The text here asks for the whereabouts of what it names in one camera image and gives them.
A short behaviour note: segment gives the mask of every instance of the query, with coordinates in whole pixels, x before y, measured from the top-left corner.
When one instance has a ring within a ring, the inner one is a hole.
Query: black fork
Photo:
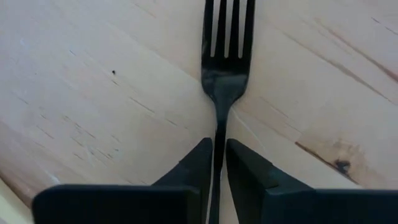
[[[226,0],[221,0],[220,4],[214,57],[211,56],[211,32],[214,0],[206,0],[205,5],[201,56],[201,84],[205,93],[215,104],[217,117],[217,130],[213,156],[213,189],[209,216],[210,224],[217,224],[219,219],[221,169],[223,167],[228,112],[232,104],[245,92],[249,79],[254,27],[254,1],[255,0],[248,0],[246,8],[242,57],[239,57],[238,55],[239,0],[234,0],[233,2],[231,38],[228,57],[224,56]]]

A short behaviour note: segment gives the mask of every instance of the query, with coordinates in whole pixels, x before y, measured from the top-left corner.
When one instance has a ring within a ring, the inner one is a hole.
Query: wood grain
[[[151,184],[213,136],[204,3],[0,1],[1,178],[27,204],[55,184]],[[314,187],[398,188],[396,8],[257,1],[228,136]],[[223,219],[236,223],[225,181]]]

